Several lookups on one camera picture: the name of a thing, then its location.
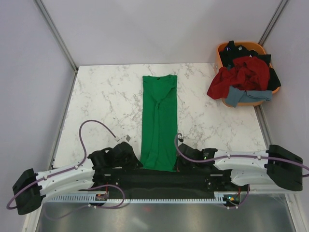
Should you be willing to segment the green t shirt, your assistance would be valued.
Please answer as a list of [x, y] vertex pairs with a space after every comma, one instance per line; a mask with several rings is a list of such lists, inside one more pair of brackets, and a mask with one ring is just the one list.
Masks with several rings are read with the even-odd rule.
[[172, 172], [178, 132], [177, 76], [143, 76], [140, 161], [145, 169]]

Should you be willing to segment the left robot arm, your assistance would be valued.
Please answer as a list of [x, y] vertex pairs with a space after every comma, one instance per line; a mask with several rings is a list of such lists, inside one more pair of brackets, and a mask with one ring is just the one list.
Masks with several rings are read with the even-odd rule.
[[13, 185], [15, 208], [19, 215], [26, 215], [61, 194], [90, 188], [103, 189], [106, 185], [105, 171], [142, 167], [133, 147], [121, 142], [113, 148], [94, 151], [75, 165], [38, 173], [28, 169]]

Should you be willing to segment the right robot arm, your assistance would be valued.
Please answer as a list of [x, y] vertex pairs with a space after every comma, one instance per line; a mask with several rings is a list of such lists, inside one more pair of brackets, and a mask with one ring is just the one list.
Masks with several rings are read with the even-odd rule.
[[176, 148], [178, 171], [205, 178], [209, 191], [245, 191], [248, 186], [271, 185], [302, 191], [303, 161], [279, 145], [255, 152], [229, 152], [216, 148]]

